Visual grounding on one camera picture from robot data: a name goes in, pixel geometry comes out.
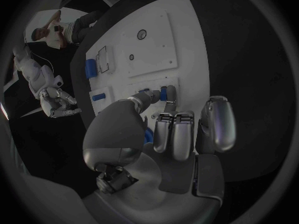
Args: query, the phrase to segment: circular hole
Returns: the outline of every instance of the circular hole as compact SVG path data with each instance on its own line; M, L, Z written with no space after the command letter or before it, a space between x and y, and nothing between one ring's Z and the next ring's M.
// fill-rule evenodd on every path
M137 33L138 40L143 40L143 39L145 39L146 36L147 36L147 31L145 31L145 30L140 30Z

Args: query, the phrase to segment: dark pants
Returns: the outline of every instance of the dark pants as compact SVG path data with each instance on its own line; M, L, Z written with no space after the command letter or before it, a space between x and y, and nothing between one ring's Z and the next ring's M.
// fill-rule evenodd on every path
M100 11L93 11L78 18L73 28L73 43L81 43L86 34L92 29L89 25L96 22L102 15L103 13Z

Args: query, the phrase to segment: white wall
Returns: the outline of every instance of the white wall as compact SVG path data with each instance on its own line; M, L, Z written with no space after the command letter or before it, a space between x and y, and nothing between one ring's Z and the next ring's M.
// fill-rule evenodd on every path
M32 18L25 30L25 37L27 42L33 42L31 39L31 34L34 31L34 29L44 26L56 11L57 10L40 11ZM73 22L85 14L86 12L83 11L63 7L61 9L60 22Z

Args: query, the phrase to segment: white t-shirt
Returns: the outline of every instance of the white t-shirt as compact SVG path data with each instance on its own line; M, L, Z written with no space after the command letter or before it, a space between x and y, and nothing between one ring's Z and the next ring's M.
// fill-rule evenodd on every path
M49 34L46 36L46 43L48 46L60 49L60 39L56 31L54 31L54 26L60 25L63 27L62 35L65 37L68 43L73 43L72 34L74 28L74 22L51 22L48 29L50 30Z

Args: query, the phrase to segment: person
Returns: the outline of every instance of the person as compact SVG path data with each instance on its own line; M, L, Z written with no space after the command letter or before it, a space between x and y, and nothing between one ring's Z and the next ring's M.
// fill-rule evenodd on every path
M96 22L101 16L102 12L93 11L74 22L66 23L60 22L61 10L58 10L45 26L33 31L31 39L37 41L45 37L47 45L56 49L63 49L68 43L80 44L92 29L90 24Z

